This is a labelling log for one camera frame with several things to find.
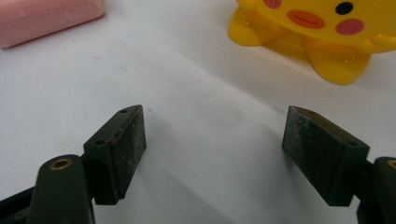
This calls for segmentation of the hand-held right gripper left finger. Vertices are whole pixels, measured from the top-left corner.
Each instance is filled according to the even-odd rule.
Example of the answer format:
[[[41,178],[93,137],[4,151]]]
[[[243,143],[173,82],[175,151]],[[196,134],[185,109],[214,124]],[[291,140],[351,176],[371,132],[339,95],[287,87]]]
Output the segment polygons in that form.
[[[83,147],[95,203],[117,204],[125,198],[147,147],[143,106],[118,111]]]

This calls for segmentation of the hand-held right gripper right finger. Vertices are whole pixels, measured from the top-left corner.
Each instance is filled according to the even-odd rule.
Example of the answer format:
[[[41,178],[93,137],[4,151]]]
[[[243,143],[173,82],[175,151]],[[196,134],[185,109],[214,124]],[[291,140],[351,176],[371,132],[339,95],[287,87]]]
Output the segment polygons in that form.
[[[368,145],[320,114],[292,105],[282,149],[328,205],[350,205]]]

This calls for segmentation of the yellow cartoon toy figure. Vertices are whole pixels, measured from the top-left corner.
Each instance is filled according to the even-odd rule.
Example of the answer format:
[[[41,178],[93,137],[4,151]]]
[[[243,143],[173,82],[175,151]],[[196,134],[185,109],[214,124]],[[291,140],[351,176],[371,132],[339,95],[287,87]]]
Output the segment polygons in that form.
[[[324,79],[356,81],[376,53],[396,50],[396,0],[236,0],[228,37],[262,46],[295,33]]]

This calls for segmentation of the pink soap bar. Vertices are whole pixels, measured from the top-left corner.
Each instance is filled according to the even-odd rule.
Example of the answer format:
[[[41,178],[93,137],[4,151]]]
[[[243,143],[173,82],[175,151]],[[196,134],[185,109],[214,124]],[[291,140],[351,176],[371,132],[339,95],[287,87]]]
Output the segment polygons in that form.
[[[100,18],[105,0],[0,0],[0,49]]]

